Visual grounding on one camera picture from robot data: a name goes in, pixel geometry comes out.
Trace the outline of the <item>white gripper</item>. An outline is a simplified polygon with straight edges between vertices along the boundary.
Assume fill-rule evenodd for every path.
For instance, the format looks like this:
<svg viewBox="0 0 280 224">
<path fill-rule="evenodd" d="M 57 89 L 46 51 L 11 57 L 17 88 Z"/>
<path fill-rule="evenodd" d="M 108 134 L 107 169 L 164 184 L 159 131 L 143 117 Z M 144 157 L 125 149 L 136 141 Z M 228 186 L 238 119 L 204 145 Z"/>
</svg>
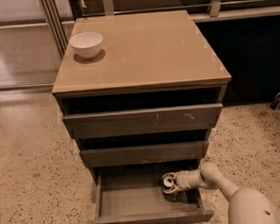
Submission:
<svg viewBox="0 0 280 224">
<path fill-rule="evenodd" d="M 176 178 L 177 184 L 171 187 L 165 187 L 163 189 L 165 195 L 177 194 L 180 191 L 187 191 L 189 189 L 199 187 L 203 183 L 201 173 L 198 169 L 180 172 L 168 172 L 163 175 L 163 179 L 165 178 Z"/>
</svg>

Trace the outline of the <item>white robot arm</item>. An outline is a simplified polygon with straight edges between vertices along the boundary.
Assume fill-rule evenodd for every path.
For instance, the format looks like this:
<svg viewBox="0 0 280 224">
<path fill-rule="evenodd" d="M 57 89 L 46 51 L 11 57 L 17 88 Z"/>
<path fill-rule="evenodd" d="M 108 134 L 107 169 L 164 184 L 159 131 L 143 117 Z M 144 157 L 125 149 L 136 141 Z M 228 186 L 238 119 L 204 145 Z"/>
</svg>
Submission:
<svg viewBox="0 0 280 224">
<path fill-rule="evenodd" d="M 219 189 L 228 201 L 228 224 L 280 224 L 280 211 L 260 191 L 238 187 L 212 162 L 199 169 L 165 173 L 164 194 L 177 194 L 193 188 Z"/>
</svg>

